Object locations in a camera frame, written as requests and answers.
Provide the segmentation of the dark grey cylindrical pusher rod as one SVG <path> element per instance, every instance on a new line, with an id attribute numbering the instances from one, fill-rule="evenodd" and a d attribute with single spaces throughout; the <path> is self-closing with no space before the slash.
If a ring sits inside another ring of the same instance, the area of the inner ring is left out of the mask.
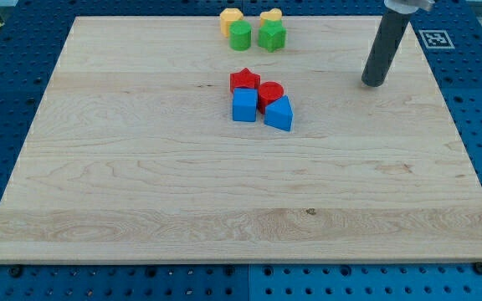
<path id="1" fill-rule="evenodd" d="M 382 15 L 361 76 L 365 85 L 379 87 L 384 83 L 411 17 L 392 9 Z"/>

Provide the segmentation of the silver rod mount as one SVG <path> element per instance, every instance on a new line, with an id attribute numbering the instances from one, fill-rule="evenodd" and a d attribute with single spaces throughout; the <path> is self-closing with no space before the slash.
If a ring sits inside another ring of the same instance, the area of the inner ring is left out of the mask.
<path id="1" fill-rule="evenodd" d="M 384 5 L 401 14 L 412 14 L 419 9 L 430 11 L 433 8 L 434 0 L 384 0 Z"/>

